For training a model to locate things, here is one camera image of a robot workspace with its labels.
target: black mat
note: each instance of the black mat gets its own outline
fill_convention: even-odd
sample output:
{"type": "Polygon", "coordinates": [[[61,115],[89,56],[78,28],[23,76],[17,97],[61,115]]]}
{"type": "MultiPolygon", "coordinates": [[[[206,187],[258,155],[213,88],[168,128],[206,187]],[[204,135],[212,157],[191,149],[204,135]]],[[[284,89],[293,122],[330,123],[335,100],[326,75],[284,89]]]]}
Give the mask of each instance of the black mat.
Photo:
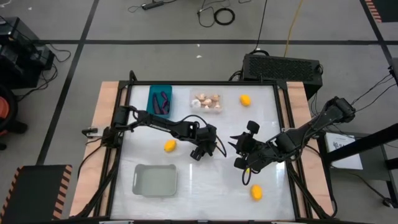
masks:
{"type": "Polygon", "coordinates": [[[61,218],[72,167],[24,166],[17,169],[1,210],[1,224],[61,218]]]}
{"type": "Polygon", "coordinates": [[[372,0],[382,22],[398,22],[398,0],[372,0]]]}

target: yellow cable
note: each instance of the yellow cable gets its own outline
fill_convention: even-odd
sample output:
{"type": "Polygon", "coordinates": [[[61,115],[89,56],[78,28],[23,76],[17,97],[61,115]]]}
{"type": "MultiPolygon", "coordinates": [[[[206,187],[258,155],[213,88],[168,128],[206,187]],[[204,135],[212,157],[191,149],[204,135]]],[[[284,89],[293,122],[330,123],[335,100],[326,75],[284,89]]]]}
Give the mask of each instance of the yellow cable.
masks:
{"type": "Polygon", "coordinates": [[[293,29],[294,23],[296,22],[297,16],[299,14],[299,11],[300,11],[300,8],[301,8],[301,5],[303,4],[303,2],[304,2],[304,0],[300,0],[300,4],[298,5],[298,8],[296,9],[296,13],[294,14],[292,25],[290,25],[289,34],[287,36],[287,41],[286,41],[284,57],[286,57],[286,55],[287,55],[287,49],[289,48],[290,35],[292,34],[292,29],[293,29]]]}

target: white table surface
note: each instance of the white table surface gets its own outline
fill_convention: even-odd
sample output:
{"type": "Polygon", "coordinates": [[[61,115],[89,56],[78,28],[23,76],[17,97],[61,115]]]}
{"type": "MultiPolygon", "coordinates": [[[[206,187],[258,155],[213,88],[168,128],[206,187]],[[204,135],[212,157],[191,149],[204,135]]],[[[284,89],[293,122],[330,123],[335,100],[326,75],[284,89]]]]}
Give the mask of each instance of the white table surface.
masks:
{"type": "MultiPolygon", "coordinates": [[[[251,119],[260,124],[255,138],[266,141],[280,132],[274,91],[271,86],[173,86],[172,121],[192,114],[190,91],[207,90],[220,93],[223,111],[220,114],[197,113],[207,123],[217,127],[217,135],[224,143],[228,156],[219,151],[200,161],[190,157],[195,145],[177,141],[174,152],[166,153],[164,144],[173,139],[169,133],[149,127],[126,132],[121,154],[112,219],[135,220],[293,220],[294,212],[289,181],[284,163],[272,163],[252,175],[250,184],[241,182],[242,170],[233,166],[237,154],[228,144],[230,136],[247,131],[251,119]],[[239,96],[249,95],[250,107],[239,103],[239,96]],[[146,198],[134,195],[132,182],[138,164],[177,166],[177,193],[166,198],[146,198]],[[262,187],[262,200],[251,198],[250,187],[262,187]]],[[[130,105],[139,110],[147,106],[149,86],[132,88],[130,105]]],[[[130,115],[129,123],[135,119],[130,115]]]]}

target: gray tray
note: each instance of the gray tray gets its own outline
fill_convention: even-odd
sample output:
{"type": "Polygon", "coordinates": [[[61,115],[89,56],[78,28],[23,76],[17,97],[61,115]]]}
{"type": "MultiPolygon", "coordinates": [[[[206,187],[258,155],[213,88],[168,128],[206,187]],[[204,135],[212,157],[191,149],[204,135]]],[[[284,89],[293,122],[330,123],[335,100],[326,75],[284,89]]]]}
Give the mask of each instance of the gray tray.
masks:
{"type": "Polygon", "coordinates": [[[134,171],[132,192],[146,197],[172,196],[177,191],[175,165],[148,166],[138,164],[134,171]]]}

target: striped warning tape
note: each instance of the striped warning tape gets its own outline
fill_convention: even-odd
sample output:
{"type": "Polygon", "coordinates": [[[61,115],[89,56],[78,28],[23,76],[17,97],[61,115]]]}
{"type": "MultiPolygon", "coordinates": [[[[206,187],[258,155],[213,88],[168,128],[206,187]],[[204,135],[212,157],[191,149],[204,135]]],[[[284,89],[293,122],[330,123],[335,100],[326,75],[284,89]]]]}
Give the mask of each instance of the striped warning tape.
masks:
{"type": "Polygon", "coordinates": [[[376,7],[374,6],[372,0],[365,0],[366,4],[368,5],[369,10],[373,16],[373,19],[376,22],[382,22],[379,12],[377,11],[376,7]]]}
{"type": "Polygon", "coordinates": [[[17,168],[17,171],[16,171],[15,174],[14,174],[14,178],[12,179],[11,187],[10,187],[10,189],[8,190],[8,194],[7,194],[7,197],[6,197],[6,201],[4,202],[4,205],[2,206],[2,209],[1,209],[1,213],[0,213],[0,224],[1,224],[2,219],[3,219],[3,217],[4,217],[4,212],[6,211],[6,208],[7,208],[7,206],[8,206],[8,203],[10,202],[10,198],[11,198],[12,191],[14,190],[14,187],[15,187],[15,185],[16,185],[16,183],[17,183],[17,178],[18,178],[19,172],[21,171],[22,168],[23,168],[23,166],[20,166],[20,167],[17,168]]]}
{"type": "Polygon", "coordinates": [[[63,205],[65,203],[65,198],[67,196],[67,190],[71,175],[72,175],[72,166],[70,165],[65,166],[65,170],[63,171],[62,174],[60,190],[58,192],[58,197],[57,200],[55,201],[54,212],[52,214],[53,220],[61,219],[63,205]]]}

